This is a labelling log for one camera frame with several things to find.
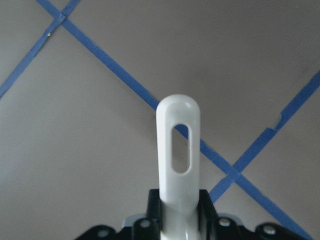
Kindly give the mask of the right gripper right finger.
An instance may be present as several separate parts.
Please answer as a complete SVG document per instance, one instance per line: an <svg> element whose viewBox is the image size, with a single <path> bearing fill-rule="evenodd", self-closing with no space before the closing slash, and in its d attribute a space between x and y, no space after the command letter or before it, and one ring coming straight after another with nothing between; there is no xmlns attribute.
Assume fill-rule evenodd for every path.
<svg viewBox="0 0 320 240"><path fill-rule="evenodd" d="M228 216L219 215L207 190L199 191L198 230L202 240L251 240L253 233Z"/></svg>

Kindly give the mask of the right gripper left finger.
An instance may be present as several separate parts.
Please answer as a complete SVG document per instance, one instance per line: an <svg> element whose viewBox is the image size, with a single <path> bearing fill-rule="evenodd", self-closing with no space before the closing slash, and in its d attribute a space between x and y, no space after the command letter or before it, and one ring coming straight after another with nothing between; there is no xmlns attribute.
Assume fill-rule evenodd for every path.
<svg viewBox="0 0 320 240"><path fill-rule="evenodd" d="M136 213L125 218L122 224L122 240L160 240L161 239L161 200L159 189L148 192L145 213Z"/></svg>

